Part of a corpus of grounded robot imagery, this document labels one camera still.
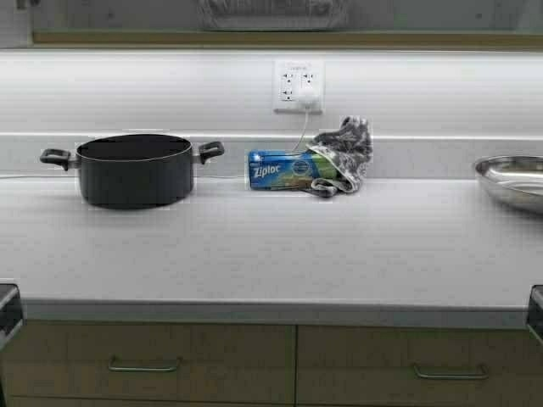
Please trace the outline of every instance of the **drawer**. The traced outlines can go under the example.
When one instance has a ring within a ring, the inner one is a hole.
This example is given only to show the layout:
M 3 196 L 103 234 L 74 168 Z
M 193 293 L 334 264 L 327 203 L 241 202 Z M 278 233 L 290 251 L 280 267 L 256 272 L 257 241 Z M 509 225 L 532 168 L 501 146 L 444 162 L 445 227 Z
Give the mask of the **drawer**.
M 8 407 L 272 407 L 269 404 L 206 404 L 126 400 L 13 398 Z
M 302 326 L 300 404 L 539 405 L 543 358 L 527 332 Z M 429 380 L 480 374 L 486 380 Z
M 290 404 L 294 329 L 31 323 L 3 371 L 15 396 Z

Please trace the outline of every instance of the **white cord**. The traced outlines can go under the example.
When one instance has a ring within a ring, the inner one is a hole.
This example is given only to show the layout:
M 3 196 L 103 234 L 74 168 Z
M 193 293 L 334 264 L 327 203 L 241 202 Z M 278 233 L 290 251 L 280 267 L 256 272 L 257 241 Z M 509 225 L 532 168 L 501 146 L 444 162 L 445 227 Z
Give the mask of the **white cord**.
M 20 178 L 77 178 L 76 176 L 0 176 L 0 180 L 17 180 Z
M 296 144 L 296 146 L 292 150 L 290 150 L 291 153 L 294 153 L 298 149 L 299 145 L 304 141 L 305 132 L 307 131 L 308 125 L 309 125 L 309 108 L 305 108 L 304 130 L 302 130 L 302 135 L 298 140 L 298 144 Z
M 74 179 L 77 176 L 0 176 L 1 180 L 19 180 L 21 178 L 65 178 Z M 219 179 L 234 179 L 245 178 L 245 176 L 196 176 L 196 178 L 219 178 Z

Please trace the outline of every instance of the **white countertop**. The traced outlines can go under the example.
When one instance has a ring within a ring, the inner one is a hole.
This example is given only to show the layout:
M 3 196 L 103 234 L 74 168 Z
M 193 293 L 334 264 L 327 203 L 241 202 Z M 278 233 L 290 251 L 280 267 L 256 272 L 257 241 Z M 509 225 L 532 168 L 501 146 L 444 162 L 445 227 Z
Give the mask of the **white countertop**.
M 354 196 L 198 179 L 163 209 L 0 181 L 0 265 L 29 319 L 522 328 L 543 218 L 475 181 L 370 180 Z

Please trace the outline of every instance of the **metal bowl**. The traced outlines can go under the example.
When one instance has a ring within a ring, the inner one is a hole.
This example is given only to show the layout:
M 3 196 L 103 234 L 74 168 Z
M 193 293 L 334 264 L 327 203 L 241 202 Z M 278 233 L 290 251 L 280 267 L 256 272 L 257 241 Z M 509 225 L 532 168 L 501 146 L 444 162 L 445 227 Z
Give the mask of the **metal bowl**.
M 493 198 L 543 214 L 543 157 L 504 156 L 473 164 L 479 184 Z

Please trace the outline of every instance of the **black pot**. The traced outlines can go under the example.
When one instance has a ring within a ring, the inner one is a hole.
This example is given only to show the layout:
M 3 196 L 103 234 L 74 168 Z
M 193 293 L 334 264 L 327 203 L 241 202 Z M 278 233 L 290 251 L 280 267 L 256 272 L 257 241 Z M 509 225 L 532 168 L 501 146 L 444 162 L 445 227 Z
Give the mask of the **black pot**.
M 172 204 L 193 189 L 193 162 L 205 164 L 224 154 L 221 142 L 193 146 L 184 138 L 132 134 L 102 138 L 81 145 L 76 158 L 50 148 L 40 161 L 65 170 L 78 169 L 83 197 L 93 205 L 140 209 Z

